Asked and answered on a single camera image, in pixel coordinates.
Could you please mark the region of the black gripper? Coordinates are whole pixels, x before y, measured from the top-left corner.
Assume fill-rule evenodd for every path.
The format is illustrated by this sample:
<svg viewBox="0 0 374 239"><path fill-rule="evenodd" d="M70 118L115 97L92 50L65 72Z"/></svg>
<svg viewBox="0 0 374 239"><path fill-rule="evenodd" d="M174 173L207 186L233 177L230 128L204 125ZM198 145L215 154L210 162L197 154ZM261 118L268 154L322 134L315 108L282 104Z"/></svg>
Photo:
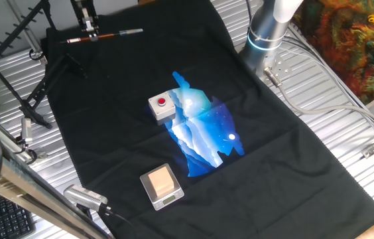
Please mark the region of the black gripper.
<svg viewBox="0 0 374 239"><path fill-rule="evenodd" d="M91 41L98 40L97 13L93 0L70 0L83 32L87 32Z"/></svg>

